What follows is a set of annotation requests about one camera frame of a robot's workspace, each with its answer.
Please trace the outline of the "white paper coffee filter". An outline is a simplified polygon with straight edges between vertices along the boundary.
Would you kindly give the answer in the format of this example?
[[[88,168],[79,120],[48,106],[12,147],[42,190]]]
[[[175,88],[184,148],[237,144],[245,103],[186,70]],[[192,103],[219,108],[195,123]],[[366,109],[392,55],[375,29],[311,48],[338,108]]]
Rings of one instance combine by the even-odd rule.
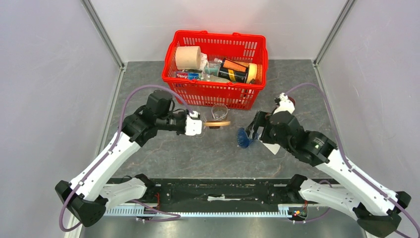
[[[267,133],[260,135],[259,141],[274,155],[276,155],[281,148],[281,146],[276,142],[275,138]]]

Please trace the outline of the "beige paper towel roll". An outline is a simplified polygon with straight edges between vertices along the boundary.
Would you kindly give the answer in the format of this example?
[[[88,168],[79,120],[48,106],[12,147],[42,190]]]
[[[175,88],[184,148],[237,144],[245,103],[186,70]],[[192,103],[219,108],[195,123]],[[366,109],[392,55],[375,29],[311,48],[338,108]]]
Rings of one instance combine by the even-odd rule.
[[[201,48],[199,46],[180,46],[175,51],[177,69],[197,70],[201,65]]]

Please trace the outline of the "clear plastic bottle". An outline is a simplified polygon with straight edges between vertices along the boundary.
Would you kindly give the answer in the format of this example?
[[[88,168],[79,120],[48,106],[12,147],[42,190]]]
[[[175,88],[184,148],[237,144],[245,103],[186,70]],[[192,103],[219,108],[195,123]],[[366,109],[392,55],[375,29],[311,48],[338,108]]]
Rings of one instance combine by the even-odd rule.
[[[210,81],[214,77],[218,77],[219,70],[221,68],[221,63],[218,61],[208,61],[204,66],[203,70],[203,79],[205,81]]]

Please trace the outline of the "round wooden dripper holder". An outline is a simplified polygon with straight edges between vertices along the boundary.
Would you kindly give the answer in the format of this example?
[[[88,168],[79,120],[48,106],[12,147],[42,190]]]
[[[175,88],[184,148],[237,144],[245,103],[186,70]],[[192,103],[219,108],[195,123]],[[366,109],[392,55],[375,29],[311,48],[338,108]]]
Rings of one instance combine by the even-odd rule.
[[[203,126],[206,127],[221,127],[221,126],[229,126],[231,121],[206,121],[203,123]]]

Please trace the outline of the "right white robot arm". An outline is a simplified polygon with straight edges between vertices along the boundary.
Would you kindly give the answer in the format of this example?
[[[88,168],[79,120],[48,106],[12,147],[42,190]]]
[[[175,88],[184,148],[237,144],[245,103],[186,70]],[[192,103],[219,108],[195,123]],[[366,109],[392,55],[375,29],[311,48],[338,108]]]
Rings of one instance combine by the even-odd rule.
[[[296,174],[287,184],[289,201],[298,203],[304,199],[327,205],[356,220],[361,228],[378,238],[397,231],[402,220],[400,213],[408,207],[411,196],[404,191],[388,190],[359,172],[355,164],[343,160],[337,145],[321,132],[305,130],[288,111],[257,112],[243,131],[246,139],[280,146],[344,187],[336,190]]]

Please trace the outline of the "black orange can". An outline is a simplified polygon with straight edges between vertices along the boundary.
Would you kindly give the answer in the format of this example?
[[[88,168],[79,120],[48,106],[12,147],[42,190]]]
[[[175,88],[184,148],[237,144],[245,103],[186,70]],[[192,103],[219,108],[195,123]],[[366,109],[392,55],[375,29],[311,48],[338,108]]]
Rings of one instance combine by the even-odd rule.
[[[248,68],[229,59],[219,60],[220,68],[217,76],[232,82],[246,83]]]

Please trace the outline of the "clear glass dripper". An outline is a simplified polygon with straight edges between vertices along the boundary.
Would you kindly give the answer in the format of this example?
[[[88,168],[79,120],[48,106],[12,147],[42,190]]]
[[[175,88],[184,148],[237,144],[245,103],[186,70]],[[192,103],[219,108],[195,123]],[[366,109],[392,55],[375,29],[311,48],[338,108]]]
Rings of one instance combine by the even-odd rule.
[[[198,135],[196,135],[195,137],[196,137],[196,138],[203,138],[203,137],[205,136],[205,134],[206,134],[207,130],[208,130],[208,128],[207,128],[207,127],[204,127],[204,128],[202,129],[201,134],[198,134]]]

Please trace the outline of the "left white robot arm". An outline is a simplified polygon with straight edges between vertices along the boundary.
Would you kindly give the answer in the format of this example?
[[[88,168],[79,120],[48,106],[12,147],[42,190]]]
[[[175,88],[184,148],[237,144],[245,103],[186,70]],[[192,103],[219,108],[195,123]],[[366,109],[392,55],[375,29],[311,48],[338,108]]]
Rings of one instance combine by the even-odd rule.
[[[158,131],[174,131],[178,135],[201,134],[201,114],[176,92],[158,86],[146,104],[125,116],[121,110],[119,126],[102,152],[71,181],[61,180],[55,191],[62,202],[58,224],[63,232],[80,225],[94,225],[106,211],[127,201],[141,199],[151,202],[156,184],[144,174],[112,187],[106,183],[134,153],[139,151]]]

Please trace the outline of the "left aluminium frame post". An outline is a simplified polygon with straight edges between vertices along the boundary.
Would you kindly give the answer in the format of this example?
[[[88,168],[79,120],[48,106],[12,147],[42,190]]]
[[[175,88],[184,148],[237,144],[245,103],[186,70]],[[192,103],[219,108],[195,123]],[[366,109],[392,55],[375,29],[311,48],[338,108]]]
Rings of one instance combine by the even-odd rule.
[[[107,30],[105,29],[105,26],[103,25],[93,3],[91,0],[80,0],[81,4],[85,8],[88,16],[90,17],[95,29],[99,33],[100,37],[102,38],[105,46],[107,47],[108,51],[110,52],[113,60],[117,64],[117,66],[120,68],[120,70],[123,70],[125,67],[125,63],[123,62],[121,56],[117,52],[117,49],[112,42]]]

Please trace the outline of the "dark red black cup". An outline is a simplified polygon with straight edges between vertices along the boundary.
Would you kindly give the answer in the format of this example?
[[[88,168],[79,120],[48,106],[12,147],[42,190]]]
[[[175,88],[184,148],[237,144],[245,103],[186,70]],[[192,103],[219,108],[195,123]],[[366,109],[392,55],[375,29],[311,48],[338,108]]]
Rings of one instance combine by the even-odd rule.
[[[296,102],[292,97],[288,96],[288,100],[292,102],[292,104],[294,105],[294,107],[296,106]]]

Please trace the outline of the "blue red small box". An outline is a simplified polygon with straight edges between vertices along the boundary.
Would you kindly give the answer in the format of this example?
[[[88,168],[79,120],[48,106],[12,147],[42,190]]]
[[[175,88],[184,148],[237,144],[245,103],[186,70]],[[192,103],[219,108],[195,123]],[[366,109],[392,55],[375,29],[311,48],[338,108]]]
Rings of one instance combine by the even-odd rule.
[[[197,70],[179,70],[175,73],[176,78],[188,80],[203,80],[203,75]]]

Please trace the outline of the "right aluminium frame post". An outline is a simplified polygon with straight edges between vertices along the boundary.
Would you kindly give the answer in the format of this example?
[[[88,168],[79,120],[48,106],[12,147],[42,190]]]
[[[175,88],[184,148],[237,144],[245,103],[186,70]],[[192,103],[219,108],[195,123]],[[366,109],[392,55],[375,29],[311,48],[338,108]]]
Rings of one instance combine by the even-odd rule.
[[[346,0],[344,6],[342,7],[337,19],[335,20],[332,28],[330,29],[325,41],[323,42],[316,58],[313,60],[314,67],[318,67],[322,59],[324,58],[326,52],[328,51],[330,45],[341,29],[344,21],[346,20],[348,14],[353,8],[353,5],[356,3],[356,0]]]

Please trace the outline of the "red plastic shopping basket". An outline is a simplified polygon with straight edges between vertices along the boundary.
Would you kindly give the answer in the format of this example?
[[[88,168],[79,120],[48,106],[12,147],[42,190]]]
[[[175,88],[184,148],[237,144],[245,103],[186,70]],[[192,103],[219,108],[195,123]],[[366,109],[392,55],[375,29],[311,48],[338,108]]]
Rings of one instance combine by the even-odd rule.
[[[257,78],[253,84],[219,83],[176,77],[175,52],[178,47],[199,46],[208,59],[227,58],[255,63]],[[266,85],[268,51],[263,35],[243,33],[209,33],[208,31],[178,30],[165,56],[163,81],[181,95],[189,105],[213,106],[223,103],[230,109],[249,110]]]

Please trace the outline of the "aluminium frame post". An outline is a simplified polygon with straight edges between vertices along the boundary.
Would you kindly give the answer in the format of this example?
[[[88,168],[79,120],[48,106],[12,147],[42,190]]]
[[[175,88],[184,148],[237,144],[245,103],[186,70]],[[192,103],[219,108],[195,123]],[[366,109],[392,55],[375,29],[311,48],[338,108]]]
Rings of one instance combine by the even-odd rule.
[[[346,20],[348,14],[353,8],[353,5],[356,3],[356,0],[346,0],[344,6],[342,7],[337,19],[335,20],[332,28],[330,29],[325,41],[323,42],[316,58],[313,60],[314,67],[318,67],[322,59],[324,58],[326,52],[328,51],[330,45],[341,29],[344,21]]]
[[[99,33],[100,37],[102,38],[105,46],[107,47],[108,51],[110,52],[113,60],[117,64],[117,66],[120,68],[120,70],[123,70],[125,67],[125,63],[123,62],[121,56],[117,52],[117,49],[112,42],[107,30],[105,29],[105,26],[103,25],[93,3],[91,0],[80,0],[81,4],[85,8],[88,16],[90,17],[95,29]]]

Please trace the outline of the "glass beaker carafe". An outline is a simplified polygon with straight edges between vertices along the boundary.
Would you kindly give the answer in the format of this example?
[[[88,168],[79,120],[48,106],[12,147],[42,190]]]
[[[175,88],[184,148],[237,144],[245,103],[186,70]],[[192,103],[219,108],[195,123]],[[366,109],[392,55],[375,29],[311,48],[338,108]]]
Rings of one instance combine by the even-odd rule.
[[[211,109],[212,121],[227,121],[228,107],[225,104],[215,104]],[[220,127],[210,127],[210,129],[217,129]]]

